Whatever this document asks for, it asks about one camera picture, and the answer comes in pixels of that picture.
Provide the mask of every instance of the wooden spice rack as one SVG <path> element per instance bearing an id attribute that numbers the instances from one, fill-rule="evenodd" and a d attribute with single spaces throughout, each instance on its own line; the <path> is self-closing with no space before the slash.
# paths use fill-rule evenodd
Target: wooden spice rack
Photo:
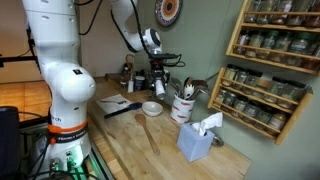
<path id="1" fill-rule="evenodd" d="M 311 32 L 311 33 L 318 33 L 318 34 L 320 33 L 320 28 L 274 25 L 274 24 L 261 25 L 261 24 L 256 24 L 256 23 L 245 23 L 244 17 L 246 14 L 320 16 L 320 12 L 248 12 L 247 10 L 249 8 L 249 5 L 250 5 L 249 0 L 243 1 L 237 23 L 235 25 L 235 28 L 234 28 L 232 36 L 231 36 L 231 40 L 229 42 L 229 46 L 227 48 L 226 55 L 241 58 L 244 60 L 259 62 L 259 63 L 263 63 L 263 64 L 268 64 L 268 65 L 272 65 L 272 66 L 277 66 L 277 67 L 281 67 L 281 68 L 285 68 L 285 69 L 291 69 L 294 71 L 299 71 L 299 72 L 303 72 L 303 73 L 308 73 L 308 74 L 320 76 L 320 72 L 316 71 L 316 70 L 306 69 L 306 68 L 302 68 L 302 67 L 289 66 L 289 65 L 285 65 L 285 64 L 265 60 L 265 59 L 250 58 L 250 57 L 246 57 L 244 55 L 239 55 L 239 54 L 233 53 L 233 49 L 235 47 L 243 47 L 243 48 L 255 49 L 255 50 L 266 50 L 269 52 L 274 52 L 274 53 L 283 54 L 283 55 L 293 55 L 293 56 L 301 57 L 304 59 L 312 59 L 313 61 L 319 61 L 319 63 L 320 63 L 320 58 L 314 57 L 314 56 L 307 56 L 307 55 L 295 54 L 295 53 L 290 53 L 290 52 L 276 51 L 276 50 L 266 49 L 266 48 L 241 46 L 241 45 L 237 44 L 237 40 L 238 40 L 238 37 L 240 35 L 241 30 L 245 30 L 245 29 L 248 29 L 248 30 L 250 30 L 250 29 L 251 30 L 273 29 L 273 30 L 287 30 L 287 31 L 304 31 L 304 32 Z"/>
<path id="2" fill-rule="evenodd" d="M 281 142 L 285 139 L 285 137 L 289 133 L 289 131 L 291 130 L 291 128 L 293 127 L 293 125 L 295 124 L 295 122 L 298 120 L 298 117 L 303 112 L 304 108 L 307 106 L 307 104 L 311 100 L 311 98 L 313 96 L 312 90 L 308 89 L 307 93 L 305 93 L 305 95 L 302 97 L 301 101 L 300 102 L 295 102 L 295 101 L 288 100 L 288 99 L 285 99 L 283 97 L 268 93 L 266 91 L 263 91 L 261 89 L 255 88 L 255 87 L 251 87 L 251 86 L 248 86 L 248 85 L 236 82 L 236 81 L 228 80 L 228 79 L 223 77 L 225 71 L 226 71 L 225 67 L 222 67 L 220 69 L 220 71 L 219 71 L 219 76 L 217 78 L 216 84 L 215 84 L 215 86 L 213 88 L 213 91 L 211 93 L 211 98 L 210 98 L 210 101 L 208 103 L 208 108 L 215 109 L 217 111 L 222 112 L 224 115 L 226 115 L 226 116 L 230 117 L 231 119 L 241 123 L 242 125 L 245 125 L 246 127 L 250 128 L 250 129 L 252 129 L 252 130 L 254 130 L 254 131 L 256 131 L 256 132 L 258 132 L 258 133 L 260 133 L 260 134 L 262 134 L 262 135 L 264 135 L 266 137 L 268 137 L 268 138 L 271 138 L 271 139 L 275 140 L 275 144 L 280 145 Z M 265 100 L 263 100 L 263 99 L 261 99 L 259 97 L 245 94 L 242 91 L 236 90 L 236 89 L 234 89 L 234 88 L 232 88 L 230 86 L 225 86 L 225 85 L 223 85 L 221 83 L 222 81 L 229 81 L 229 82 L 234 83 L 234 84 L 241 84 L 241 86 L 249 88 L 249 89 L 251 89 L 251 90 L 253 90 L 255 92 L 259 92 L 259 93 L 262 93 L 262 94 L 267 94 L 267 95 L 275 97 L 277 99 L 284 100 L 286 102 L 289 102 L 289 103 L 293 104 L 294 109 L 285 109 L 285 108 L 282 108 L 282 107 L 278 106 L 275 103 L 268 103 L 268 102 L 266 102 Z M 234 92 L 234 93 L 236 93 L 238 95 L 246 96 L 251 100 L 259 101 L 262 104 L 265 104 L 265 105 L 268 105 L 268 106 L 270 106 L 272 108 L 275 108 L 275 109 L 281 110 L 283 112 L 286 112 L 289 115 L 287 123 L 285 124 L 285 126 L 283 127 L 282 130 L 277 130 L 277 129 L 275 129 L 275 128 L 273 128 L 273 127 L 271 127 L 271 126 L 269 126 L 269 125 L 267 125 L 265 123 L 262 123 L 262 122 L 258 121 L 255 118 L 247 116 L 243 112 L 240 112 L 240 111 L 234 109 L 233 107 L 230 107 L 230 106 L 227 106 L 225 104 L 217 102 L 216 98 L 217 98 L 219 90 L 221 88 L 223 88 L 223 89 L 225 89 L 227 91 Z M 259 123 L 259 124 L 263 125 L 265 128 L 274 131 L 276 134 L 275 135 L 271 135 L 271 134 L 267 133 L 264 130 L 260 130 L 260 129 L 256 128 L 255 126 L 253 126 L 252 124 L 246 123 L 242 119 L 232 116 L 229 112 L 226 112 L 226 111 L 220 109 L 219 107 L 215 106 L 214 104 L 219 104 L 219 105 L 229 109 L 230 111 L 235 111 L 235 112 L 239 113 L 240 115 L 245 116 L 248 119 L 250 119 L 250 120 L 252 120 L 252 121 L 254 121 L 256 123 Z"/>

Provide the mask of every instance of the light blue tissue box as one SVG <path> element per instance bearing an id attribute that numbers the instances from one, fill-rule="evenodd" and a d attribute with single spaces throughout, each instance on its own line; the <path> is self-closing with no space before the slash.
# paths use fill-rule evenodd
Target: light blue tissue box
<path id="1" fill-rule="evenodd" d="M 192 130 L 191 124 L 185 123 L 181 126 L 177 143 L 189 162 L 207 156 L 214 138 L 214 134 L 208 130 L 205 136 L 199 136 Z"/>

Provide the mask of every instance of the glass jar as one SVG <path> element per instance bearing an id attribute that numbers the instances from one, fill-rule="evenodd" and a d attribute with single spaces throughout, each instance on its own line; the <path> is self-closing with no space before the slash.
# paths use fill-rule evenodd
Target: glass jar
<path id="1" fill-rule="evenodd" d="M 314 0 L 296 0 L 293 3 L 291 12 L 307 12 Z M 301 26 L 305 16 L 291 15 L 287 20 L 288 26 Z"/>
<path id="2" fill-rule="evenodd" d="M 251 36 L 249 46 L 260 47 L 263 39 L 264 39 L 263 33 L 261 31 L 259 31 L 258 33 L 255 33 L 254 35 Z M 245 56 L 255 58 L 256 57 L 256 50 L 255 49 L 247 49 Z"/>
<path id="3" fill-rule="evenodd" d="M 238 45 L 248 45 L 250 41 L 250 31 L 241 31 L 237 44 Z M 233 53 L 243 55 L 246 51 L 244 47 L 235 47 Z"/>
<path id="4" fill-rule="evenodd" d="M 251 0 L 248 11 L 257 12 L 260 10 L 261 0 Z M 244 22 L 246 23 L 255 23 L 257 20 L 256 14 L 246 14 Z"/>
<path id="5" fill-rule="evenodd" d="M 264 38 L 261 48 L 272 49 L 273 46 L 276 44 L 276 40 L 279 36 L 279 31 L 271 30 L 268 32 L 267 36 Z M 257 51 L 257 58 L 260 59 L 267 59 L 269 56 L 270 51 L 258 50 Z"/>
<path id="6" fill-rule="evenodd" d="M 288 119 L 286 113 L 279 110 L 272 116 L 272 118 L 268 122 L 268 125 L 280 131 L 286 124 L 287 120 Z M 268 129 L 267 132 L 272 135 L 276 134 L 276 132 L 272 129 Z"/>
<path id="7" fill-rule="evenodd" d="M 225 98 L 223 99 L 222 103 L 232 107 L 234 101 L 236 100 L 237 95 L 233 92 L 227 92 L 227 94 L 225 95 Z M 228 108 L 222 106 L 221 107 L 222 110 L 226 111 L 226 112 L 230 112 Z"/>
<path id="8" fill-rule="evenodd" d="M 239 68 L 238 66 L 235 66 L 233 64 L 228 64 L 223 77 L 232 81 L 238 71 L 238 68 Z M 227 80 L 222 80 L 221 83 L 225 86 L 231 86 L 231 82 Z"/>
<path id="9" fill-rule="evenodd" d="M 278 0 L 265 0 L 261 2 L 260 12 L 273 11 Z M 269 24 L 270 15 L 261 14 L 257 18 L 258 24 Z"/>
<path id="10" fill-rule="evenodd" d="M 270 86 L 267 89 L 267 92 L 280 96 L 286 84 L 287 84 L 286 80 L 278 77 L 273 77 L 270 83 Z M 275 103 L 278 100 L 276 97 L 273 97 L 267 94 L 264 95 L 263 99 L 269 103 Z"/>
<path id="11" fill-rule="evenodd" d="M 258 101 L 255 101 L 255 100 L 250 100 L 248 102 L 248 104 L 246 105 L 246 107 L 243 109 L 243 113 L 254 118 L 259 110 L 260 110 L 260 103 Z M 241 119 L 246 122 L 246 123 L 250 123 L 252 124 L 254 121 L 252 121 L 251 119 L 245 117 L 245 116 L 242 116 Z"/>
<path id="12" fill-rule="evenodd" d="M 260 122 L 264 123 L 264 124 L 268 124 L 270 119 L 272 118 L 273 115 L 273 108 L 267 105 L 263 105 L 260 108 L 260 111 L 258 112 L 256 119 L 259 120 Z M 263 126 L 260 123 L 255 122 L 254 127 L 261 129 L 261 130 L 265 130 L 266 127 Z"/>
<path id="13" fill-rule="evenodd" d="M 248 77 L 248 70 L 239 68 L 236 76 L 234 77 L 234 80 L 237 81 L 238 83 L 243 84 L 246 81 L 247 77 Z M 235 83 L 233 83 L 231 87 L 237 90 L 240 90 L 242 88 L 240 84 L 235 84 Z"/>
<path id="14" fill-rule="evenodd" d="M 313 5 L 312 12 L 320 12 L 320 0 Z M 306 21 L 308 27 L 320 27 L 320 16 L 309 16 Z"/>
<path id="15" fill-rule="evenodd" d="M 288 52 L 297 54 L 306 54 L 309 45 L 311 34 L 308 32 L 299 32 L 297 37 L 292 41 L 289 46 Z M 286 56 L 285 64 L 288 66 L 300 67 L 302 58 L 297 56 Z"/>
<path id="16" fill-rule="evenodd" d="M 287 51 L 292 41 L 291 36 L 292 36 L 292 32 L 286 32 L 285 34 L 280 35 L 273 49 L 277 51 Z M 278 53 L 270 53 L 270 55 L 268 56 L 268 59 L 270 61 L 283 63 L 284 55 L 278 54 Z"/>
<path id="17" fill-rule="evenodd" d="M 304 95 L 306 85 L 296 81 L 287 81 L 286 87 L 281 93 L 281 97 L 299 102 Z M 290 102 L 278 99 L 277 104 L 283 108 L 290 109 L 292 104 Z"/>
<path id="18" fill-rule="evenodd" d="M 246 105 L 248 104 L 249 98 L 247 98 L 246 96 L 238 96 L 237 99 L 235 100 L 234 104 L 233 104 L 233 108 L 242 112 L 243 109 L 246 107 Z M 231 115 L 234 117 L 240 117 L 240 114 L 232 111 Z"/>
<path id="19" fill-rule="evenodd" d="M 256 87 L 256 85 L 258 84 L 258 81 L 260 80 L 260 77 L 262 76 L 262 72 L 254 71 L 250 69 L 248 70 L 248 73 L 249 75 L 246 81 L 244 82 L 244 84 L 248 86 Z M 245 94 L 252 94 L 253 90 L 246 87 L 242 87 L 242 92 Z"/>
<path id="20" fill-rule="evenodd" d="M 293 0 L 280 0 L 275 8 L 276 12 L 290 12 Z M 284 25 L 288 15 L 274 15 L 272 17 L 272 24 Z"/>
<path id="21" fill-rule="evenodd" d="M 221 103 L 222 103 L 222 101 L 224 100 L 224 98 L 225 98 L 225 96 L 226 96 L 227 93 L 228 93 L 227 90 L 220 89 L 220 90 L 219 90 L 219 93 L 218 93 L 218 95 L 217 95 L 217 97 L 216 97 L 216 99 L 215 99 L 215 101 L 218 102 L 218 103 L 214 103 L 213 105 L 216 106 L 216 107 L 218 107 L 218 108 L 220 108 L 220 107 L 221 107 Z"/>

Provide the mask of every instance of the white bowl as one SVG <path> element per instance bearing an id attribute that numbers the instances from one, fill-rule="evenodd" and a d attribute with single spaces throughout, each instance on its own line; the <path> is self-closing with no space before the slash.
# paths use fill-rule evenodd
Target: white bowl
<path id="1" fill-rule="evenodd" d="M 159 103 L 147 101 L 142 104 L 142 110 L 148 116 L 158 116 L 163 111 L 163 107 Z"/>

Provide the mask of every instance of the butcher block countertop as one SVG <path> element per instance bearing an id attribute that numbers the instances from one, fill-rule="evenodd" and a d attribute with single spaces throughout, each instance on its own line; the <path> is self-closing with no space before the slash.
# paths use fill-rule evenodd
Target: butcher block countertop
<path id="1" fill-rule="evenodd" d="M 134 118 L 143 114 L 142 109 L 105 120 L 105 112 L 96 103 L 116 94 L 132 102 L 145 102 L 150 100 L 150 91 L 128 94 L 111 79 L 97 78 L 96 83 L 96 93 L 88 104 L 89 133 L 116 179 L 243 179 L 251 161 L 227 144 L 212 146 L 206 157 L 188 162 L 177 146 L 180 125 L 171 120 L 170 106 L 161 101 L 161 115 L 146 116 L 147 128 L 160 149 L 157 156 Z"/>

